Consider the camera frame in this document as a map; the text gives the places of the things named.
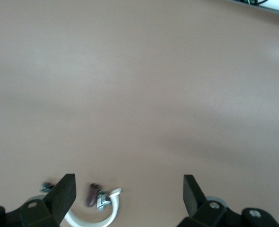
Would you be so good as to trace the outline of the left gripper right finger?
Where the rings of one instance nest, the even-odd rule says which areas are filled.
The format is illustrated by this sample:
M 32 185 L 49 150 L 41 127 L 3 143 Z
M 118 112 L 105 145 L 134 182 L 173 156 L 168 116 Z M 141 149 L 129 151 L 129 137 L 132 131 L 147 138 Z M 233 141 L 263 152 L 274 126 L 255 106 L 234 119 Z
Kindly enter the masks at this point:
M 179 227 L 279 227 L 278 221 L 258 208 L 232 211 L 216 197 L 206 197 L 193 175 L 183 177 L 183 201 L 188 212 Z

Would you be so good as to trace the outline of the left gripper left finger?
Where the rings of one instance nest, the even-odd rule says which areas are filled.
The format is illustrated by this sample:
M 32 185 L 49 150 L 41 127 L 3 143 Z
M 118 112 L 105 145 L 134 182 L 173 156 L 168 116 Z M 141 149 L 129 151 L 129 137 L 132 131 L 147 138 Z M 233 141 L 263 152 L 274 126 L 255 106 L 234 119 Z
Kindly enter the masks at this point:
M 14 211 L 0 206 L 0 227 L 59 227 L 75 199 L 75 174 L 66 174 L 46 195 L 31 197 Z

